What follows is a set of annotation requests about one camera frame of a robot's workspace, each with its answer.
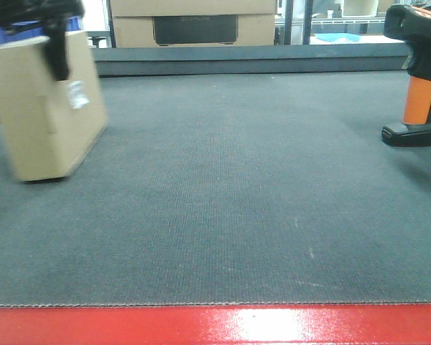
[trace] orange barcode scanner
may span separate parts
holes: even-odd
[[[386,12],[385,36],[410,48],[403,68],[410,74],[404,119],[386,125],[381,138],[397,147],[431,146],[431,11],[393,5]]]

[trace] red metal edge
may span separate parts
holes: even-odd
[[[0,345],[431,344],[431,304],[0,309]]]

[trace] blue tray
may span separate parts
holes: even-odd
[[[22,23],[16,23],[15,25],[26,25],[30,24],[32,22],[22,22]],[[80,26],[80,19],[78,17],[73,17],[69,19],[68,25],[67,25],[67,31],[78,31],[81,29]],[[36,29],[27,30],[24,32],[20,32],[19,34],[11,34],[8,35],[5,33],[5,30],[0,28],[0,45],[8,42],[15,42],[20,40],[25,40],[27,38],[36,37],[36,36],[42,36],[43,35],[43,29],[41,27],[38,27]]]

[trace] white label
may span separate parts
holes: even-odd
[[[80,80],[74,81],[67,86],[67,96],[73,110],[81,109],[89,104],[89,99],[84,91],[84,84]]]

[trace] cardboard box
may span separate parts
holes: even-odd
[[[395,0],[379,0],[379,13],[385,14],[388,8],[396,3]]]
[[[375,17],[379,0],[342,0],[342,17]]]
[[[115,18],[115,39],[117,47],[211,47],[220,45],[273,45],[274,15],[243,15],[237,16],[236,38],[229,42],[188,42],[159,44],[153,18]]]
[[[276,0],[110,0],[113,17],[276,14]]]
[[[274,44],[276,0],[111,0],[111,9],[117,47]]]
[[[69,176],[106,126],[85,32],[68,32],[70,80],[55,81],[47,37],[0,46],[0,125],[17,179]]]

